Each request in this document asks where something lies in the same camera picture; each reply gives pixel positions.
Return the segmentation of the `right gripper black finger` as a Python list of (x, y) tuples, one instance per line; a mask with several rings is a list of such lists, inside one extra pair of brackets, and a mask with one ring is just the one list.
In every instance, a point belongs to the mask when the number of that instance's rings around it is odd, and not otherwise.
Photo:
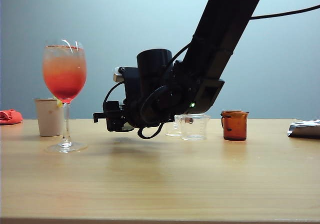
[(122, 110), (118, 101), (106, 101), (102, 105), (103, 112), (93, 113), (93, 121), (97, 123), (99, 119), (106, 119), (107, 130), (110, 132), (123, 132), (124, 120)]

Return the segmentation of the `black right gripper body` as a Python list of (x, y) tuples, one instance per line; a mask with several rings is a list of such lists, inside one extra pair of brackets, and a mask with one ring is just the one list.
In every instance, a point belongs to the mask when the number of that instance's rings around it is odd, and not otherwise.
[(162, 86), (169, 85), (172, 74), (162, 74), (162, 68), (156, 72), (144, 73), (137, 67), (120, 67), (125, 88), (124, 112), (128, 123), (135, 128), (156, 127), (161, 123), (174, 120), (172, 113), (166, 113), (169, 104)]

